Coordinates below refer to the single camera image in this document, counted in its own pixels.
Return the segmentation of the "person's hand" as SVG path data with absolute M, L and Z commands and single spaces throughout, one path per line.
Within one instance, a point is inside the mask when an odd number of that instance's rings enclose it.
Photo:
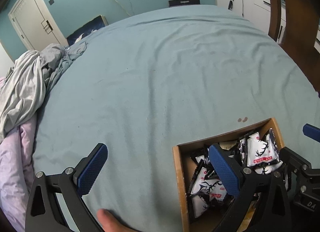
M 109 211 L 99 209 L 97 218 L 102 228 L 106 232 L 135 232 L 135 230 L 121 224 Z

